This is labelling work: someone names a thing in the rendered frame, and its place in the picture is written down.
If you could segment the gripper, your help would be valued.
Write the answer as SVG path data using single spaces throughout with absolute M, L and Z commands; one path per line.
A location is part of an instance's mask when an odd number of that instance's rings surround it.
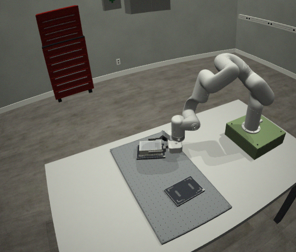
M 168 135 L 172 135 L 172 130 L 168 130 Z M 154 137 L 154 138 L 148 138 L 149 141 L 156 141 L 156 139 L 160 139 L 160 137 Z M 156 154 L 156 153 L 164 153 L 166 152 L 166 148 L 168 149 L 169 153 L 181 153 L 182 152 L 182 141 L 176 142 L 176 141 L 170 141 L 166 140 L 166 145 L 163 146 L 163 150 L 161 151 L 148 151 L 149 154 Z

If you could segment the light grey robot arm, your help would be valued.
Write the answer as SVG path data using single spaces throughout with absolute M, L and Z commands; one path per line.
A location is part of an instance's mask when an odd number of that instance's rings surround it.
M 269 106 L 274 101 L 274 93 L 271 88 L 236 55 L 220 54 L 215 58 L 214 65 L 219 73 L 213 74 L 206 69 L 199 72 L 192 96 L 185 102 L 182 116 L 175 115 L 171 119 L 172 135 L 168 135 L 162 130 L 159 133 L 160 139 L 181 142 L 185 139 L 185 130 L 198 130 L 200 121 L 195 114 L 197 105 L 207 102 L 209 93 L 221 90 L 237 77 L 249 90 L 246 118 L 241 127 L 250 134 L 260 131 L 259 124 L 263 122 L 260 119 L 263 106 Z

